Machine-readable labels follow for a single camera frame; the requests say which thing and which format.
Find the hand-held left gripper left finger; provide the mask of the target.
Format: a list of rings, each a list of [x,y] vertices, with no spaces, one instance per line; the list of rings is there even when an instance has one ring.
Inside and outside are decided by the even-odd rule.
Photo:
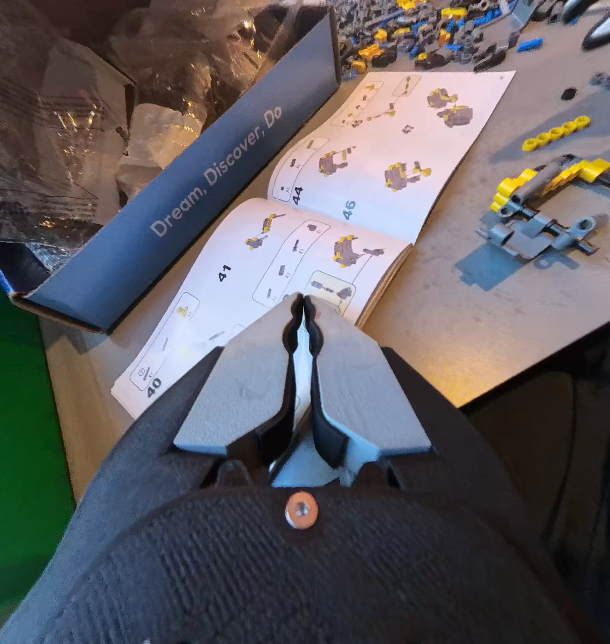
[[[292,441],[294,353],[304,298],[292,294],[231,339],[174,439],[178,449],[268,467]]]

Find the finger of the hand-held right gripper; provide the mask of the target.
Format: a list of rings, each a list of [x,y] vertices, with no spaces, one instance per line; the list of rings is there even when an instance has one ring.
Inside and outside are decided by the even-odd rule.
[[[610,12],[603,17],[582,41],[582,49],[597,49],[610,43]]]

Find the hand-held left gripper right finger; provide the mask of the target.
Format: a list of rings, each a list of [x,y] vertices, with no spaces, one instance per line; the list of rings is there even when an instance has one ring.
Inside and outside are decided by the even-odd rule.
[[[311,425],[317,454],[352,484],[366,464],[432,443],[380,345],[330,302],[306,296]]]

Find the black axle with yellow connector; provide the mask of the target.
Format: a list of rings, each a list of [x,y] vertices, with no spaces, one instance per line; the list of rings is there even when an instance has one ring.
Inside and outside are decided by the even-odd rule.
[[[578,157],[572,157],[569,161],[569,164],[565,165],[554,178],[547,182],[542,189],[541,197],[576,180],[588,184],[597,183],[610,190],[610,162],[603,158],[584,160]]]

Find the grey and yellow brick assembly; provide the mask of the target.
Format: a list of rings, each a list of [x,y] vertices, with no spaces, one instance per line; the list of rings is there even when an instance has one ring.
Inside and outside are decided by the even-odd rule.
[[[565,226],[534,207],[542,198],[541,192],[547,182],[555,178],[572,157],[576,156],[561,155],[532,168],[537,171],[535,178],[519,188],[500,212],[493,212],[499,221],[492,227],[478,227],[476,233],[489,244],[523,261],[534,260],[548,249],[559,252],[575,249],[587,256],[594,254],[597,248],[588,237],[606,224],[605,214],[584,216]]]

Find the instruction booklet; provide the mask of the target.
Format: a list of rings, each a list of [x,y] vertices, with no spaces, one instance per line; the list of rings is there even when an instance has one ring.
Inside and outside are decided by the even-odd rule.
[[[364,326],[514,75],[368,73],[223,219],[113,397],[138,418],[294,292]]]

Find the grey desk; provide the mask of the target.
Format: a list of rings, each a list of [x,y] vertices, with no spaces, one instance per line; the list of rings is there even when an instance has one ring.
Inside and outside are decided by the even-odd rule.
[[[543,46],[509,54],[501,65],[516,70],[509,89],[364,326],[457,407],[610,323],[610,194],[597,184],[569,184],[543,209],[565,222],[608,214],[593,256],[574,253],[546,269],[518,267],[475,232],[497,184],[531,162],[547,162],[558,152],[610,161],[610,92],[588,85],[594,73],[610,73],[610,43],[581,49],[600,16],[594,6],[567,25],[528,26],[526,37],[544,37]],[[561,101],[568,87],[577,88],[576,97]],[[522,151],[526,139],[581,115],[591,117],[587,129]],[[75,501],[132,422],[110,387],[148,340],[222,220],[110,335],[39,319]]]

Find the small yellow brick piece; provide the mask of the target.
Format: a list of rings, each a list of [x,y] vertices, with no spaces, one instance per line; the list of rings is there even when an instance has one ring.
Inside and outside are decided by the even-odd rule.
[[[565,139],[574,133],[587,129],[591,123],[591,117],[581,115],[557,127],[552,127],[548,131],[541,132],[534,137],[526,139],[523,142],[521,149],[526,153],[536,151],[537,149]]]

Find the pile of small building bricks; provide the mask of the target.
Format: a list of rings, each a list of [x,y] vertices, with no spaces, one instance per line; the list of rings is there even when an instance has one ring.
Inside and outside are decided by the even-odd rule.
[[[499,66],[528,23],[552,18],[549,1],[326,1],[339,37],[343,81],[411,60],[478,73]]]

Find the grey cardboard box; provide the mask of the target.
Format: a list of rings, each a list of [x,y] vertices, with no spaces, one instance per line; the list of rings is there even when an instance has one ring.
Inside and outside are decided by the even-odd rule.
[[[3,249],[0,287],[35,315],[110,333],[339,88],[331,6],[301,5],[292,47],[61,269]]]

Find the clear plastic bag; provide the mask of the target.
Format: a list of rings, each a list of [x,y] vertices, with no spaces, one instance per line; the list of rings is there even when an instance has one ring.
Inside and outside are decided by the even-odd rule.
[[[304,1],[0,1],[0,244],[70,256],[284,55]]]

